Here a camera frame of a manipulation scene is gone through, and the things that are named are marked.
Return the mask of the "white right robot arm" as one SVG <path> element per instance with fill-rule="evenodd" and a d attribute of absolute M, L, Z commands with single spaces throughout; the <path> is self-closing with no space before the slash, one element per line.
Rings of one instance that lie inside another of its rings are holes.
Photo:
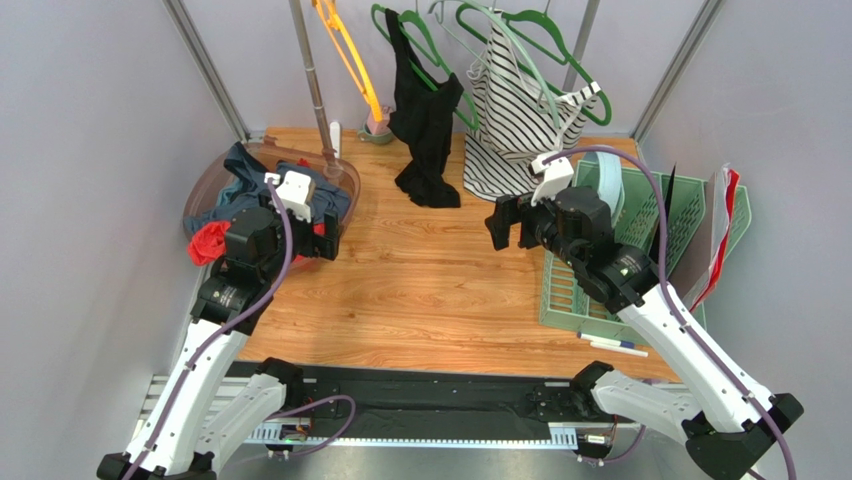
<path fill-rule="evenodd" d="M 551 198 L 504 196 L 485 221 L 496 249 L 542 247 L 567 263 L 576 284 L 632 327 L 685 386 L 676 394 L 595 361 L 570 387 L 583 413 L 636 421 L 681 443 L 713 479 L 740 479 L 803 414 L 789 393 L 771 393 L 721 350 L 641 249 L 619 243 L 609 206 L 588 187 Z"/>

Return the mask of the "dark green velvet hanger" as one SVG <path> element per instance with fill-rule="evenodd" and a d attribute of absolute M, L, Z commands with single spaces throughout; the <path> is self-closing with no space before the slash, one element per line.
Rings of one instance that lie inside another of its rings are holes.
<path fill-rule="evenodd" d="M 380 19 L 384 19 L 384 14 L 389 11 L 389 8 L 381 5 L 379 3 L 374 3 L 370 8 L 370 18 L 373 22 L 376 30 L 382 35 L 382 37 L 388 42 L 391 43 L 391 35 L 389 32 L 389 27 L 387 26 L 387 22 L 384 22 L 384 25 L 380 24 Z M 432 34 L 429 30 L 429 26 L 424 19 L 424 17 L 419 13 L 418 7 L 415 7 L 414 10 L 404 10 L 402 12 L 397 13 L 397 26 L 400 29 L 401 34 L 404 38 L 409 41 L 409 44 L 419 51 L 422 58 L 427 60 L 431 65 L 436 68 L 440 68 L 447 76 L 453 74 L 452 69 L 449 64 L 441 55 L 439 49 L 437 48 L 434 39 L 432 38 Z M 416 38 L 414 38 L 410 33 L 405 29 L 406 25 L 413 26 L 423 37 L 425 42 L 424 45 L 419 43 Z M 454 113 L 458 119 L 462 121 L 462 123 L 471 130 L 476 130 L 479 127 L 479 116 L 476 113 L 476 108 L 474 105 L 474 101 L 472 96 L 466 91 L 462 92 L 461 99 L 465 102 L 468 107 L 469 113 L 463 113 L 459 108 L 454 110 Z"/>

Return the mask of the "black tank top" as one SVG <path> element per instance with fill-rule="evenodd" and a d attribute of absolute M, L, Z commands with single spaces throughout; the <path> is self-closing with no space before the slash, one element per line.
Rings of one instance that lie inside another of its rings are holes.
<path fill-rule="evenodd" d="M 453 115 L 464 89 L 454 74 L 444 82 L 428 74 L 404 34 L 399 14 L 387 9 L 384 16 L 396 60 L 395 111 L 388 126 L 411 156 L 395 183 L 418 206 L 458 208 L 460 195 L 443 174 L 451 152 Z"/>

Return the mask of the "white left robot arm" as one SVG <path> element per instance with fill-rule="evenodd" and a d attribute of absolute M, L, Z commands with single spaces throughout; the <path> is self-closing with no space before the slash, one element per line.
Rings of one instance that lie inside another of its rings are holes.
<path fill-rule="evenodd" d="M 274 207 L 244 209 L 208 224 L 217 259 L 198 290 L 183 350 L 139 434 L 105 455 L 99 479 L 216 479 L 265 418 L 303 397 L 301 368 L 268 358 L 218 413 L 209 412 L 226 373 L 297 257 L 336 258 L 341 225 L 321 226 Z"/>

